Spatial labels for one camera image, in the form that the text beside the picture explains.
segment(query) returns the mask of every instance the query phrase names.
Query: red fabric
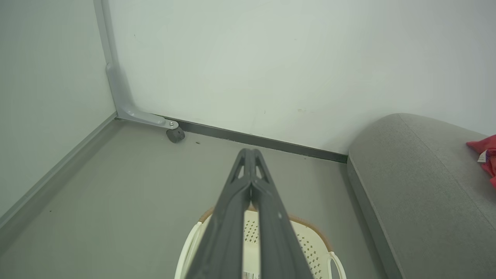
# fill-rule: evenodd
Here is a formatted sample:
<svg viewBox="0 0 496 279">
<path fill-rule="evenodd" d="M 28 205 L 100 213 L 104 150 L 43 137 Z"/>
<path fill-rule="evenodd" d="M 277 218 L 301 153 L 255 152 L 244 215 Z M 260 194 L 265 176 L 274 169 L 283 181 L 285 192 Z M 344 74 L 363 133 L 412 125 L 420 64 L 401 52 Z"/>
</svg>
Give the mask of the red fabric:
<svg viewBox="0 0 496 279">
<path fill-rule="evenodd" d="M 467 145 L 472 148 L 478 154 L 484 151 L 486 153 L 486 162 L 482 164 L 482 168 L 487 171 L 493 178 L 489 181 L 496 189 L 496 135 L 490 136 L 489 138 L 483 139 L 481 141 L 469 141 Z"/>
</svg>

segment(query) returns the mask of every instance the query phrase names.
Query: label sticker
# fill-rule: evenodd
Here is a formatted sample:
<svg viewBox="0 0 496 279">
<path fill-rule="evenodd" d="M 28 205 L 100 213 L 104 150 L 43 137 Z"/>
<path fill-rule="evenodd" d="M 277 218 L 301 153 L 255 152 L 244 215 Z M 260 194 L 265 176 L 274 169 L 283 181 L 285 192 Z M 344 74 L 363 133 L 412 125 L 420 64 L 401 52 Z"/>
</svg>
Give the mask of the label sticker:
<svg viewBox="0 0 496 279">
<path fill-rule="evenodd" d="M 477 160 L 479 163 L 485 163 L 487 161 L 487 158 L 486 158 L 486 153 L 488 151 L 484 151 L 481 153 L 481 155 L 479 156 L 479 160 Z"/>
<path fill-rule="evenodd" d="M 260 279 L 260 274 L 254 274 L 249 272 L 243 272 L 242 279 Z"/>
</svg>

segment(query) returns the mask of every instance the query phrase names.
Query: white plastic basket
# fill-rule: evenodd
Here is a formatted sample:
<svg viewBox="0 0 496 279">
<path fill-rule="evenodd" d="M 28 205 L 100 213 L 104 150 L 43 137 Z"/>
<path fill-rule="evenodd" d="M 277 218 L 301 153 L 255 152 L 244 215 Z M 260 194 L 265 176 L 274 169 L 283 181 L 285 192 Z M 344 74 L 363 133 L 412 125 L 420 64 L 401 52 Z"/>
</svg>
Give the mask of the white plastic basket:
<svg viewBox="0 0 496 279">
<path fill-rule="evenodd" d="M 210 220 L 212 210 L 207 211 L 200 221 L 191 229 L 179 256 L 174 279 L 184 279 L 200 240 Z M 343 265 L 332 251 L 329 242 L 314 226 L 308 222 L 290 217 L 300 247 L 307 258 L 314 279 L 332 279 L 331 261 L 334 261 L 340 279 L 346 279 Z M 250 208 L 245 212 L 243 271 L 242 279 L 257 279 L 260 274 L 260 246 L 258 233 L 258 213 Z"/>
</svg>

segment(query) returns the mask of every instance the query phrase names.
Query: gray sofa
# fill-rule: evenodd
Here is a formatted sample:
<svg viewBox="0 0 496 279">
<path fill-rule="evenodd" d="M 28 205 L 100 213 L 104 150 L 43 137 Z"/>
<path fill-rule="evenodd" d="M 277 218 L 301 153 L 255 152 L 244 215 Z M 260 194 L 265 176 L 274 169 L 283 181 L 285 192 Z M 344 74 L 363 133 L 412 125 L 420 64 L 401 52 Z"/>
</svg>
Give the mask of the gray sofa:
<svg viewBox="0 0 496 279">
<path fill-rule="evenodd" d="M 465 145 L 485 137 L 393 114 L 353 142 L 348 175 L 390 279 L 496 278 L 496 191 Z"/>
</svg>

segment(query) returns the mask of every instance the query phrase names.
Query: dark baseboard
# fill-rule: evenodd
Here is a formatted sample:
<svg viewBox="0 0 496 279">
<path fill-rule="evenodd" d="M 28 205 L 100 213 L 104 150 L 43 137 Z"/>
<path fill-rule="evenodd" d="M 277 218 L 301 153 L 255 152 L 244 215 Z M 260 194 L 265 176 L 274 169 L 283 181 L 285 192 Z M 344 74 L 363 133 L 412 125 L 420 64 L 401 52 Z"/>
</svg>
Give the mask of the dark baseboard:
<svg viewBox="0 0 496 279">
<path fill-rule="evenodd" d="M 324 160 L 330 160 L 335 162 L 340 162 L 346 164 L 348 156 L 344 154 L 334 153 L 330 151 L 320 150 L 316 148 L 301 146 L 297 144 L 287 143 L 278 140 L 272 140 L 262 137 L 257 137 L 253 135 L 233 132 L 230 130 L 225 130 L 221 128 L 216 128 L 212 126 L 202 125 L 198 123 L 192 123 L 188 121 L 173 119 L 170 117 L 165 117 L 166 119 L 175 120 L 179 123 L 184 131 L 205 135 L 209 137 L 215 137 L 219 139 L 232 140 L 240 143 L 246 143 L 251 145 L 256 145 L 260 147 L 280 150 L 284 152 L 294 153 L 298 155 L 304 155 L 308 157 L 314 157 Z"/>
</svg>

